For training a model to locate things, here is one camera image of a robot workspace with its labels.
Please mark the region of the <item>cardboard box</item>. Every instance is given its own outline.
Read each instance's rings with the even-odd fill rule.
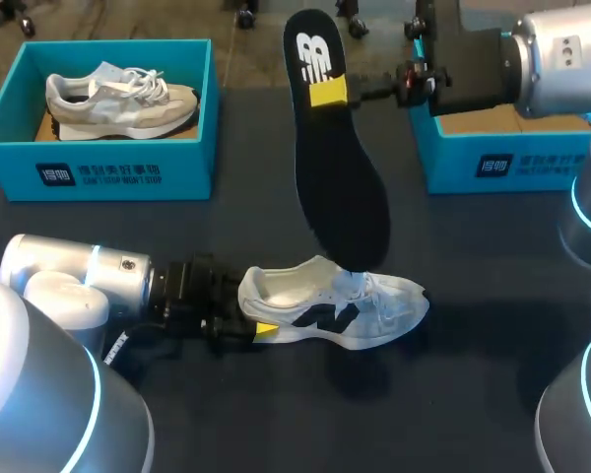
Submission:
[[[423,55],[419,41],[414,54]],[[528,120],[512,105],[410,119],[429,193],[565,190],[588,153],[591,125],[579,116]]]
[[[197,126],[155,140],[54,139],[46,77],[83,77],[102,61],[195,88]],[[0,91],[0,185],[11,201],[208,199],[219,95],[207,39],[26,42]]]

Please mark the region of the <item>shoe sole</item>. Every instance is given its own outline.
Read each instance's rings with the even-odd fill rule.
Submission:
[[[192,120],[196,110],[187,115],[178,118],[166,125],[154,128],[133,128],[120,125],[82,125],[59,123],[59,140],[61,141],[90,141],[112,136],[121,136],[133,140],[151,140],[161,138],[168,133],[172,133],[182,128],[186,123]]]
[[[414,330],[425,318],[427,315],[428,310],[421,316],[418,317],[414,324],[410,326],[409,329],[404,329],[402,331],[389,333],[382,337],[374,337],[374,338],[354,338],[354,337],[347,337],[342,335],[341,333],[329,332],[327,330],[320,330],[319,328],[314,327],[293,327],[292,325],[279,325],[276,322],[272,322],[268,319],[263,319],[261,317],[254,317],[249,316],[249,318],[256,320],[257,322],[267,323],[271,325],[277,325],[278,332],[270,332],[269,335],[265,337],[257,337],[254,339],[254,343],[263,343],[263,344],[278,344],[278,343],[294,343],[299,342],[300,340],[305,340],[307,338],[321,338],[324,340],[328,340],[330,342],[336,343],[337,345],[345,348],[346,350],[356,351],[356,350],[367,350],[368,348],[379,347],[381,345],[385,345],[386,343],[390,343],[396,340],[399,337],[411,332]]]

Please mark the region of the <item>n logo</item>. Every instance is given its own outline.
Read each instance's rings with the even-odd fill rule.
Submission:
[[[359,309],[354,304],[348,304],[339,312],[337,318],[335,317],[335,306],[332,304],[314,305],[300,317],[298,317],[292,325],[294,327],[308,327],[317,323],[317,328],[326,330],[327,332],[344,333],[353,320],[359,315]]]
[[[302,79],[309,84],[328,81],[326,75],[331,70],[331,56],[328,44],[321,36],[310,37],[300,33],[295,39],[297,55],[306,66],[302,67]]]

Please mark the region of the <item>white sneaker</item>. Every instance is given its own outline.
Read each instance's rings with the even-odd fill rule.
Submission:
[[[50,75],[46,103],[59,123],[58,138],[146,140],[183,127],[197,109],[197,96],[190,87],[167,84],[161,74],[103,62],[79,79]]]
[[[278,325],[261,342],[318,337],[363,350],[416,327],[429,308],[424,291],[407,279],[349,273],[315,256],[295,268],[249,268],[238,287],[238,303],[249,318]]]

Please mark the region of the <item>brown paper in box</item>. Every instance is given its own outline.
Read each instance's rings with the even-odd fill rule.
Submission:
[[[529,120],[519,116],[513,105],[442,115],[439,119],[445,135],[591,131],[589,123],[579,116],[550,116]]]

